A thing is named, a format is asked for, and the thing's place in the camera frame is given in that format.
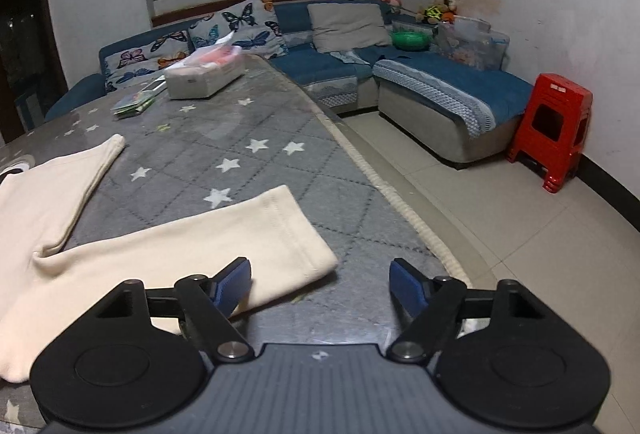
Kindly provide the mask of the cream sweatshirt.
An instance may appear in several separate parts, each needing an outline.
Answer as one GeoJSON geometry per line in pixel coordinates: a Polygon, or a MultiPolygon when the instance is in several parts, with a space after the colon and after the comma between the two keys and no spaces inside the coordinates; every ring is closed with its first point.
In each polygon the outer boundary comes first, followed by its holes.
{"type": "Polygon", "coordinates": [[[1,377],[28,380],[32,364],[113,287],[139,279],[170,287],[213,275],[238,257],[252,266],[235,311],[266,305],[320,280],[338,261],[278,186],[247,201],[71,250],[64,245],[125,138],[57,157],[1,183],[1,377]]]}

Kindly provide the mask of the grey star tablecloth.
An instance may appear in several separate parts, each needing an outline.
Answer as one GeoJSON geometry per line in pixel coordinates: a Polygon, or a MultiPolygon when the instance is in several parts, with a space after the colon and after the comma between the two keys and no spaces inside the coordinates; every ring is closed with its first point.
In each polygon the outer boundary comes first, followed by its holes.
{"type": "Polygon", "coordinates": [[[41,164],[121,134],[126,146],[93,192],[69,246],[210,209],[287,186],[340,264],[317,283],[243,316],[241,331],[266,343],[390,344],[401,320],[388,267],[405,258],[424,273],[462,275],[427,220],[420,194],[398,185],[381,160],[326,108],[264,60],[214,97],[160,96],[118,121],[107,96],[1,147],[1,164],[41,164]]]}

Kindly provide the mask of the red plastic stool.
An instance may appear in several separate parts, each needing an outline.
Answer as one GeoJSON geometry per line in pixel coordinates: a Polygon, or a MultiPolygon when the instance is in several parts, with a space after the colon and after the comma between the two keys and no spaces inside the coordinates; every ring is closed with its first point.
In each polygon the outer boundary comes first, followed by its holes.
{"type": "Polygon", "coordinates": [[[592,92],[559,74],[540,74],[508,160],[522,154],[544,168],[544,189],[557,193],[577,172],[591,119],[592,92]]]}

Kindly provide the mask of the blue corner sofa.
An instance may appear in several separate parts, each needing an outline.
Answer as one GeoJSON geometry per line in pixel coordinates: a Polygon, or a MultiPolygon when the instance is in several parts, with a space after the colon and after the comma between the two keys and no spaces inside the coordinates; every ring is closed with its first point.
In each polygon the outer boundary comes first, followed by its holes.
{"type": "MultiPolygon", "coordinates": [[[[314,100],[336,113],[369,109],[393,122],[440,161],[463,168],[509,148],[533,87],[502,70],[480,71],[430,50],[404,51],[390,44],[321,53],[312,43],[307,0],[274,4],[288,53],[266,59],[314,100]]],[[[390,6],[381,1],[329,0],[334,4],[378,4],[387,30],[397,30],[390,6]]],[[[55,102],[47,120],[105,96],[104,59],[153,38],[186,30],[200,19],[154,28],[114,42],[99,53],[99,73],[85,77],[55,102]]]]}

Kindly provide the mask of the white tissue box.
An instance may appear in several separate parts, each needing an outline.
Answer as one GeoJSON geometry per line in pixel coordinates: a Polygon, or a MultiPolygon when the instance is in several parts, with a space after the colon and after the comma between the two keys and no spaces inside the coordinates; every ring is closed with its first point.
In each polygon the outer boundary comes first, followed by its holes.
{"type": "Polygon", "coordinates": [[[208,99],[245,73],[242,48],[231,32],[214,45],[198,48],[190,56],[164,70],[171,100],[208,99]]]}

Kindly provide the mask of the black induction cooktop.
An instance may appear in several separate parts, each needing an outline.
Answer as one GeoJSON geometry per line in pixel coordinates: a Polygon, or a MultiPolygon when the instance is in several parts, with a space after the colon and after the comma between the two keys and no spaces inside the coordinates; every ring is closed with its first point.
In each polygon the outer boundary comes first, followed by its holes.
{"type": "Polygon", "coordinates": [[[6,179],[6,177],[12,175],[18,175],[24,172],[28,172],[30,168],[36,165],[34,157],[30,154],[19,155],[9,162],[1,164],[0,171],[0,183],[6,179]]]}

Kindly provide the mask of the left butterfly pillow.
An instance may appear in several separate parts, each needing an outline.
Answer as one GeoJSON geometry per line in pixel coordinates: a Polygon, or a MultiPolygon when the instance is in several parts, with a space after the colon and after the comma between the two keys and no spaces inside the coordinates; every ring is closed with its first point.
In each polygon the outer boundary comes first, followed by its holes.
{"type": "Polygon", "coordinates": [[[105,87],[108,91],[134,85],[160,74],[191,53],[186,30],[153,38],[149,44],[134,45],[109,54],[103,61],[105,87]]]}

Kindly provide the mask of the butterfly pillow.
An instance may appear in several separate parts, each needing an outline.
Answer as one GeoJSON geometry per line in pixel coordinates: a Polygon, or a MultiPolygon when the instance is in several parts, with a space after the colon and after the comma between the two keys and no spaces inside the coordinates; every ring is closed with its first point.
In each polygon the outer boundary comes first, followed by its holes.
{"type": "Polygon", "coordinates": [[[153,38],[149,44],[134,45],[109,54],[103,61],[105,87],[108,91],[134,85],[160,74],[191,53],[186,30],[153,38]]]}
{"type": "Polygon", "coordinates": [[[196,48],[214,45],[229,34],[232,35],[231,44],[246,53],[266,59],[288,53],[273,0],[243,0],[189,27],[189,35],[196,48]]]}

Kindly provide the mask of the green bowl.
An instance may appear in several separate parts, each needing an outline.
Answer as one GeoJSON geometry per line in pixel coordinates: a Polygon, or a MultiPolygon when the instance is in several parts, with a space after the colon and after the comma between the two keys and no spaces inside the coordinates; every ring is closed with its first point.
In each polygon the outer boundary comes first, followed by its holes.
{"type": "Polygon", "coordinates": [[[395,30],[392,33],[392,44],[399,50],[422,51],[430,47],[431,36],[413,30],[395,30]]]}

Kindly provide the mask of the clear storage box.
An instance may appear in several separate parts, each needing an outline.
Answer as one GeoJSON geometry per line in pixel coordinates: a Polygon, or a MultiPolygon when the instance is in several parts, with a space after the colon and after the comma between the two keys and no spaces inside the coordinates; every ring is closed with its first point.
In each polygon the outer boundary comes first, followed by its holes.
{"type": "Polygon", "coordinates": [[[442,56],[480,71],[501,70],[510,44],[510,37],[488,22],[466,16],[440,22],[434,38],[442,56]]]}

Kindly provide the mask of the right butterfly pillow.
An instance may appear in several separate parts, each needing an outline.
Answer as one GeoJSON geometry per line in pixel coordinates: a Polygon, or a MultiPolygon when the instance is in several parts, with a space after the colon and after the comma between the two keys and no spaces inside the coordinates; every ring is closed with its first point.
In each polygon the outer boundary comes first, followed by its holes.
{"type": "Polygon", "coordinates": [[[266,59],[288,53],[273,0],[243,0],[189,27],[189,35],[196,48],[214,45],[229,34],[232,35],[231,44],[246,53],[266,59]]]}

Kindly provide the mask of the dark wooden door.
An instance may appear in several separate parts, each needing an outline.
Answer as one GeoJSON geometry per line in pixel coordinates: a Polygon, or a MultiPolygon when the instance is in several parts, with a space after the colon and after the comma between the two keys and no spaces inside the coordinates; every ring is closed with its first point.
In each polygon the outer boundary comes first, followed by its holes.
{"type": "Polygon", "coordinates": [[[1,0],[1,139],[43,124],[66,92],[49,0],[1,0]]]}

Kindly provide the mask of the yellow orange toy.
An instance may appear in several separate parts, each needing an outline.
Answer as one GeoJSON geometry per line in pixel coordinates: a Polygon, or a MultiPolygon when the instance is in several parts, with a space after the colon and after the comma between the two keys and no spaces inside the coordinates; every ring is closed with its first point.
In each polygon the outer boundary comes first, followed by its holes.
{"type": "Polygon", "coordinates": [[[416,12],[416,22],[437,25],[439,23],[454,23],[458,6],[455,0],[443,0],[439,4],[431,4],[420,8],[416,12]]]}

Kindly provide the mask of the grey cushion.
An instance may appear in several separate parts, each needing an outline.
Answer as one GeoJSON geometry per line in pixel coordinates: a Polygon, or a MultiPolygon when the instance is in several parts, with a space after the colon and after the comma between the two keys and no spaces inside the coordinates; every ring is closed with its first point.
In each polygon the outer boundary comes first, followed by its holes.
{"type": "Polygon", "coordinates": [[[378,4],[310,4],[312,43],[321,53],[341,52],[392,43],[378,4]]]}

